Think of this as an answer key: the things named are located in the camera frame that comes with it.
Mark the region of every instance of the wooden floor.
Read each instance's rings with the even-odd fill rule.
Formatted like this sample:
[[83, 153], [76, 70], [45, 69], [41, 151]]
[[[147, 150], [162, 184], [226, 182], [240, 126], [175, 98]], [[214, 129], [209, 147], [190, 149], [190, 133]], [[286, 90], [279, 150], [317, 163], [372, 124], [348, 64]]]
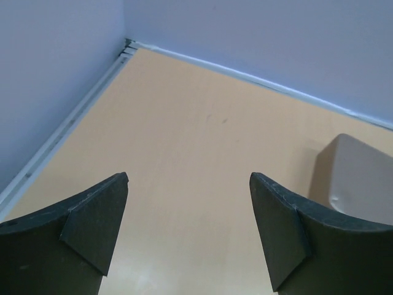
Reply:
[[8, 219], [126, 171], [100, 295], [270, 295], [249, 176], [306, 195], [317, 153], [339, 133], [393, 155], [389, 131], [138, 50]]

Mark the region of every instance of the beige object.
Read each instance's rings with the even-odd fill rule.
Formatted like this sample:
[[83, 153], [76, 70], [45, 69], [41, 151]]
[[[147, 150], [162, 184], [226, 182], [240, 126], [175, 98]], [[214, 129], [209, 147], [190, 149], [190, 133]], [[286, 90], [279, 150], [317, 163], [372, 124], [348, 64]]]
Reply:
[[393, 158], [347, 134], [317, 157], [309, 198], [347, 215], [393, 225]]
[[316, 155], [343, 132], [393, 154], [387, 130], [138, 50], [9, 219], [126, 171], [100, 295], [270, 295], [250, 174], [306, 195]]

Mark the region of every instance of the baseboard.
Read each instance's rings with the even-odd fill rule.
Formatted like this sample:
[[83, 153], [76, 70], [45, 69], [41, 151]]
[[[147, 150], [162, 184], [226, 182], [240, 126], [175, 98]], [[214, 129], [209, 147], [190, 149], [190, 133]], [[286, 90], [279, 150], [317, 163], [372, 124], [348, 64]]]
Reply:
[[0, 221], [4, 220], [9, 214], [11, 209], [26, 192], [27, 188], [34, 182], [56, 151], [59, 150], [66, 141], [66, 138], [77, 127], [88, 110], [94, 105], [109, 84], [111, 84], [135, 51], [136, 50], [133, 48], [126, 47], [120, 53], [113, 65], [82, 98], [70, 115], [67, 116], [63, 123], [61, 123], [51, 137], [41, 146], [18, 175], [0, 193]]
[[321, 98], [300, 92], [300, 91], [292, 89], [292, 88], [288, 88], [286, 86], [274, 83], [272, 81], [268, 81], [265, 79], [261, 79], [259, 77], [255, 77], [250, 74], [246, 74], [246, 73], [237, 71], [235, 69], [227, 68], [225, 66], [217, 65], [215, 63], [211, 63], [211, 62], [208, 62], [205, 60], [199, 60], [197, 58], [189, 57], [187, 55], [183, 55], [183, 54], [176, 53], [176, 52], [173, 52], [170, 50], [159, 48], [154, 45], [144, 44], [144, 43], [141, 43], [138, 41], [129, 40], [129, 46], [133, 47], [135, 49], [138, 49], [138, 48], [148, 49], [148, 50], [160, 53], [160, 54], [164, 54], [169, 57], [176, 58], [178, 60], [183, 60], [183, 61], [186, 61], [187, 63], [201, 66], [202, 68], [210, 69], [212, 71], [215, 71], [215, 72], [218, 72], [218, 73], [230, 76], [230, 77], [235, 77], [239, 80], [246, 81], [248, 83], [256, 84], [258, 86], [265, 87], [265, 88], [274, 90], [279, 93], [283, 93], [285, 95], [294, 97], [298, 100], [305, 101], [305, 102], [313, 104], [315, 106], [329, 109], [331, 111], [338, 112], [340, 114], [344, 114], [349, 117], [353, 117], [355, 119], [366, 121], [370, 124], [373, 124], [373, 125], [376, 125], [379, 127], [393, 130], [393, 122], [381, 120], [381, 119], [378, 119], [378, 118], [375, 118], [372, 116], [368, 116], [366, 114], [354, 112], [350, 109], [342, 108], [341, 106], [338, 106], [333, 103], [329, 103], [328, 101], [325, 101]]

